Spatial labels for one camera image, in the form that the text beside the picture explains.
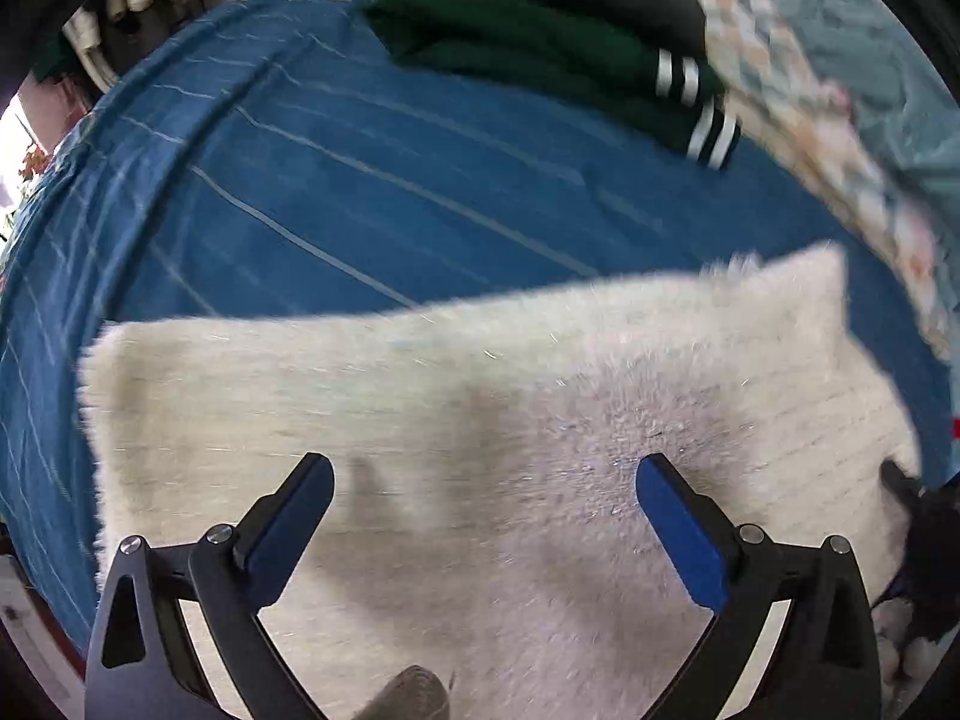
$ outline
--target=green jacket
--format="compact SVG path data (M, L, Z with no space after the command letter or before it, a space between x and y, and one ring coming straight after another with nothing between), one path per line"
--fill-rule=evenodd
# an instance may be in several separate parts
M589 105L712 167L739 137L712 68L604 20L528 0L372 0L365 12L397 64Z

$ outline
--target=screw head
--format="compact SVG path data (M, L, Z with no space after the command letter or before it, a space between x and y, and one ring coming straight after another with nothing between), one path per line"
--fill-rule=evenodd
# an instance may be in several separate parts
M843 536L831 536L830 537L830 549L837 553L837 555L846 555L847 552L850 552L851 546L850 542L843 538Z
M140 536L127 536L120 542L120 551L124 555L133 555L143 546L143 539Z
M214 525L206 532L206 540L211 544L222 544L233 536L233 526L221 523Z
M738 533L740 533L740 538L748 544L758 544L760 541L763 541L766 536L766 533L763 533L763 529L760 528L760 526L752 523L741 525Z

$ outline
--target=white fuzzy cloth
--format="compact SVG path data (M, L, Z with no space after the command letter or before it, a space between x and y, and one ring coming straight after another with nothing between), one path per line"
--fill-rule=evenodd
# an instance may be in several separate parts
M332 717L410 664L455 673L457 718L639 717L709 619L638 510L643 455L779 541L843 533L870 594L899 563L877 469L915 470L914 439L844 287L818 247L422 313L113 327L82 370L102 565L128 533L237 522L323 452L333 505L262 618Z

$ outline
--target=bed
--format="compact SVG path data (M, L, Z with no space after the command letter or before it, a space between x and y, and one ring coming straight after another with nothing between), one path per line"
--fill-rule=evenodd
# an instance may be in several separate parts
M110 323L383 312L822 241L846 252L851 331L942 484L949 363L835 211L750 138L700 170L599 113L398 69L356 1L228 2L125 76L21 212L0 293L0 514L83 649L98 521L77 364Z

